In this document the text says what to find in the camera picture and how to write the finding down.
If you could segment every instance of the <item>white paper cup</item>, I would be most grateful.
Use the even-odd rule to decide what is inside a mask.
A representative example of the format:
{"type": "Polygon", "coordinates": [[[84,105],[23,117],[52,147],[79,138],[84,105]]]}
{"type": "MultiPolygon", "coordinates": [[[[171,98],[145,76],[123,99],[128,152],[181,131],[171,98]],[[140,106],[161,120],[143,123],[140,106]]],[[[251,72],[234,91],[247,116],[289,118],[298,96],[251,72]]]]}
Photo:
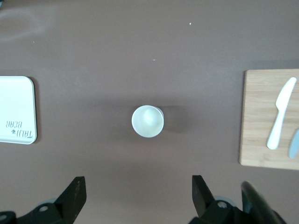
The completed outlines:
{"type": "Polygon", "coordinates": [[[132,126],[142,137],[157,136],[164,126],[164,114],[160,108],[150,105],[138,107],[132,116],[132,126]]]}

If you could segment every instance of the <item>plastic tray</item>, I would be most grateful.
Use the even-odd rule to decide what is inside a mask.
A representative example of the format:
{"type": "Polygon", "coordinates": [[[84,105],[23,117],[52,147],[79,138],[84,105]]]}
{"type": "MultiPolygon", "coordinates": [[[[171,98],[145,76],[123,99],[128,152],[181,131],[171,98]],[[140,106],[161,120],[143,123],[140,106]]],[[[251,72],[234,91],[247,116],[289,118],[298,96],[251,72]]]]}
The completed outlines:
{"type": "Polygon", "coordinates": [[[24,76],[0,77],[0,141],[31,144],[36,140],[33,82],[24,76]]]}

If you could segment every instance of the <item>gray knife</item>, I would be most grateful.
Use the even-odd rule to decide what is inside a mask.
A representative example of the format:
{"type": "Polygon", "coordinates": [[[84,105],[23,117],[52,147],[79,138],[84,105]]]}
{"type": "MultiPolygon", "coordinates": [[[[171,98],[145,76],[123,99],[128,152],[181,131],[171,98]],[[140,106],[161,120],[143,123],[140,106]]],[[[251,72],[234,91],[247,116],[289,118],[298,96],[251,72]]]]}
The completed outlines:
{"type": "Polygon", "coordinates": [[[299,129],[295,132],[289,149],[289,157],[295,158],[299,149],[299,129]]]}
{"type": "Polygon", "coordinates": [[[283,86],[282,90],[280,91],[280,94],[277,97],[276,107],[278,109],[278,114],[274,122],[270,136],[268,138],[267,147],[269,149],[277,149],[279,145],[282,124],[285,118],[285,111],[288,107],[291,93],[293,91],[296,81],[297,79],[295,77],[290,78],[283,86]]]}

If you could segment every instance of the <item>cutting board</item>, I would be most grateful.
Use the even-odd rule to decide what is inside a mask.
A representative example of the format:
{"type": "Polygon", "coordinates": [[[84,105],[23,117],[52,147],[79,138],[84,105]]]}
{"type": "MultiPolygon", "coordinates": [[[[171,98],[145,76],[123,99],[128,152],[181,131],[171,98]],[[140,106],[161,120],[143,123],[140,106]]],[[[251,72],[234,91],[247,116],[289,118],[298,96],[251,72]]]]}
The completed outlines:
{"type": "Polygon", "coordinates": [[[299,69],[249,70],[245,75],[240,163],[245,166],[299,170],[299,152],[288,157],[289,145],[299,128],[299,69]],[[282,127],[279,146],[266,146],[277,116],[275,102],[284,84],[297,78],[282,127]]]}

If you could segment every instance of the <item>plastic knife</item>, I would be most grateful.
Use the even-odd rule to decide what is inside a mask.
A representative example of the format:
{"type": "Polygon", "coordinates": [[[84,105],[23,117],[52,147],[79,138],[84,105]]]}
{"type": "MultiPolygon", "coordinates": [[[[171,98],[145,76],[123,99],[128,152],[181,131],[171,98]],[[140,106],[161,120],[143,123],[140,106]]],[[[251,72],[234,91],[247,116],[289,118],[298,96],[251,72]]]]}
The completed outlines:
{"type": "Polygon", "coordinates": [[[278,114],[274,122],[270,136],[268,138],[267,147],[269,149],[274,150],[278,147],[282,124],[285,118],[285,111],[288,107],[291,93],[293,91],[296,81],[297,79],[295,77],[290,78],[283,86],[283,88],[280,91],[280,94],[277,97],[276,107],[278,109],[278,114]]]}

